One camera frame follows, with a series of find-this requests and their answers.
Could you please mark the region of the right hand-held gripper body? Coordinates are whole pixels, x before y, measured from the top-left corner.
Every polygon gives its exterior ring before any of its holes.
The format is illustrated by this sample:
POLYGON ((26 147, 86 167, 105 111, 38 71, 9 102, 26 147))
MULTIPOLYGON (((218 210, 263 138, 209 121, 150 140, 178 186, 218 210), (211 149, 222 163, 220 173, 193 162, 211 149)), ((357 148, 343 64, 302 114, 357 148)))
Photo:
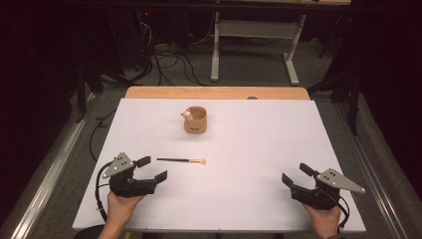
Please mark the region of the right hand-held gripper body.
POLYGON ((307 204, 314 209, 330 210, 338 204, 339 192, 344 189, 356 193, 365 193, 366 190, 345 177, 335 169, 329 168, 324 172, 315 170, 312 178, 316 181, 314 189, 307 189, 298 185, 290 187, 292 198, 307 204))

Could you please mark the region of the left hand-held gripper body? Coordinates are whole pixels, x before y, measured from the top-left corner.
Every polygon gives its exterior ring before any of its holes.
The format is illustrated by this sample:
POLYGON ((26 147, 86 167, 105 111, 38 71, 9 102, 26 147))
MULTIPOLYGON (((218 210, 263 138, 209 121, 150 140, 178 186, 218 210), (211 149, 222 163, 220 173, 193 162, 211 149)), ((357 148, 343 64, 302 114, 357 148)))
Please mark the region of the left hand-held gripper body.
POLYGON ((154 179, 138 180, 133 177, 138 168, 135 162, 121 152, 102 173, 102 178, 108 180, 109 189, 116 196, 129 198, 154 193, 157 186, 154 179))

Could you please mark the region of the black brush with wooden tip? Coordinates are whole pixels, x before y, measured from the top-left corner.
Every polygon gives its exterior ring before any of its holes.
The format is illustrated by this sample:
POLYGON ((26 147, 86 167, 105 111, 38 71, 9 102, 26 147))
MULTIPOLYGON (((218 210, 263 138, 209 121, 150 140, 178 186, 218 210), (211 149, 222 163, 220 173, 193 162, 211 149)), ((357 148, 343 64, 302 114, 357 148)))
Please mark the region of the black brush with wooden tip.
POLYGON ((189 163, 199 163, 202 165, 206 164, 205 159, 189 159, 189 158, 158 158, 160 161, 174 161, 174 162, 189 162, 189 163))

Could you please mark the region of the wooden cup with animal figure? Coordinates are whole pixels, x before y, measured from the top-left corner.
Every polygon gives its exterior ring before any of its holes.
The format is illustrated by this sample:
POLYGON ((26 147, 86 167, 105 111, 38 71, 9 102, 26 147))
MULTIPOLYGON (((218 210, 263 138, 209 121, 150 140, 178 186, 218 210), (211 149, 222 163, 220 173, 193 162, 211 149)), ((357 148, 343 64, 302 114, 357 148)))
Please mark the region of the wooden cup with animal figure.
POLYGON ((207 128, 207 111, 202 107, 189 107, 182 114, 184 130, 188 133, 204 133, 207 128))

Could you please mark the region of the person's left hand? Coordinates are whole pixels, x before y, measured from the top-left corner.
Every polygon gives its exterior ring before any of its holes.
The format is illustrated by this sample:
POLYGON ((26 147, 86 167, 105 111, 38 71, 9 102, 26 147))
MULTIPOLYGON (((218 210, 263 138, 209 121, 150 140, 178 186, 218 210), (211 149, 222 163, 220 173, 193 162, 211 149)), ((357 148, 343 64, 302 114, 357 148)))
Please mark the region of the person's left hand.
POLYGON ((131 218, 143 195, 134 197, 116 196, 112 191, 107 196, 107 220, 105 228, 113 233, 120 232, 131 218))

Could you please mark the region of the person's right hand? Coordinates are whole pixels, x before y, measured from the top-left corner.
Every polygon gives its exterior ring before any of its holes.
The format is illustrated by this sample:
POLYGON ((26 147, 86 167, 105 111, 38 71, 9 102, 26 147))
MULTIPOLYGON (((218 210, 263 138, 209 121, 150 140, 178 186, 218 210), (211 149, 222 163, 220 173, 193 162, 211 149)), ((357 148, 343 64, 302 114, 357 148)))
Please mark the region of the person's right hand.
POLYGON ((317 237, 338 233, 341 211, 337 206, 330 210, 318 210, 303 203, 303 208, 310 216, 312 228, 317 237))

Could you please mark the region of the white board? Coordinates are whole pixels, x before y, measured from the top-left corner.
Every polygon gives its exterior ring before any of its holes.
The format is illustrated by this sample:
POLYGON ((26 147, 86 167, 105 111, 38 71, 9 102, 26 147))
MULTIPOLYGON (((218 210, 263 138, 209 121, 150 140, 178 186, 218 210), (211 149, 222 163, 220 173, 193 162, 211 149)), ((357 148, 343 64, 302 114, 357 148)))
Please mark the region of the white board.
POLYGON ((136 208, 128 228, 157 232, 299 232, 308 214, 291 197, 282 174, 312 188, 300 171, 338 168, 313 101, 123 99, 109 128, 99 165, 124 152, 139 179, 167 171, 136 208), (182 112, 207 111, 207 129, 184 130, 182 112), (205 159, 206 164, 158 158, 205 159))

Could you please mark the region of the black metal stand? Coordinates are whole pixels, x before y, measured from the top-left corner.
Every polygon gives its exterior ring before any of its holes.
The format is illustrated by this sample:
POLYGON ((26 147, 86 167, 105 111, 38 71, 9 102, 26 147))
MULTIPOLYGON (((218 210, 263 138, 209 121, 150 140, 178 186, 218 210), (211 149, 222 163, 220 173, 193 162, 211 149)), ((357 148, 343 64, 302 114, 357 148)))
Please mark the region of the black metal stand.
POLYGON ((330 99, 333 103, 348 102, 347 122, 351 132, 357 135, 356 119, 358 113, 360 78, 359 75, 347 70, 322 82, 307 88, 309 95, 318 91, 332 90, 330 99))
POLYGON ((87 111, 86 88, 89 88, 93 94, 101 94, 104 91, 98 64, 86 62, 80 64, 77 69, 78 116, 76 123, 82 121, 87 111))

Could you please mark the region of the dark cabinet with red light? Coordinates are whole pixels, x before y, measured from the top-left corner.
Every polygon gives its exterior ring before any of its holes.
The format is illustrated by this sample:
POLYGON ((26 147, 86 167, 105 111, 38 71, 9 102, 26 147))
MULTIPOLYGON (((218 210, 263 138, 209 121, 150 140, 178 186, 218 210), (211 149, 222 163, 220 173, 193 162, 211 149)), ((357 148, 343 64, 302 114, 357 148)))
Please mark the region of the dark cabinet with red light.
POLYGON ((107 13, 123 68, 136 72, 145 69, 152 54, 150 28, 135 10, 121 8, 107 13))

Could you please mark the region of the white metal desk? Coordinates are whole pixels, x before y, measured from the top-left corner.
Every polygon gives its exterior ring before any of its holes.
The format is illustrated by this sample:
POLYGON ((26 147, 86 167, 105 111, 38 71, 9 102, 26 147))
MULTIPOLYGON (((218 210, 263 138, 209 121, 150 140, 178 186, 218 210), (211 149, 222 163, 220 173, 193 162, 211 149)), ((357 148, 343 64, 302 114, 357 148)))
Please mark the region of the white metal desk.
MULTIPOLYGON (((234 0, 237 3, 251 3, 254 5, 273 4, 275 7, 340 7, 349 6, 351 0, 234 0)), ((222 20, 220 12, 216 11, 214 20, 213 55, 211 62, 212 82, 219 80, 220 73, 220 39, 222 37, 240 38, 266 38, 289 40, 291 45, 287 52, 283 53, 283 61, 286 67, 290 83, 293 86, 300 84, 295 65, 294 54, 302 34, 307 14, 302 13, 292 21, 287 20, 222 20)))

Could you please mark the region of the aluminium rail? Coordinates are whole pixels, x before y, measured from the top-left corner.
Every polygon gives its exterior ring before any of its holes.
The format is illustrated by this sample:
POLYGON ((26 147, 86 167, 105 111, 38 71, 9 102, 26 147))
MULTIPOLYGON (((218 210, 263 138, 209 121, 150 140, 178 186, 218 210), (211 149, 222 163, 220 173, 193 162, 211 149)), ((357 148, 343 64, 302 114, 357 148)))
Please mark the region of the aluminium rail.
POLYGON ((373 198, 374 212, 381 216, 383 232, 391 239, 422 239, 422 202, 402 168, 396 161, 383 133, 367 106, 360 108, 357 135, 347 123, 346 108, 334 104, 334 109, 357 153, 358 168, 362 171, 373 198))
POLYGON ((87 115, 97 103, 98 97, 93 93, 88 94, 86 112, 82 114, 81 119, 79 119, 77 97, 71 97, 71 104, 74 107, 71 116, 32 175, 5 223, 0 227, 0 239, 29 238, 55 190, 86 124, 87 115))

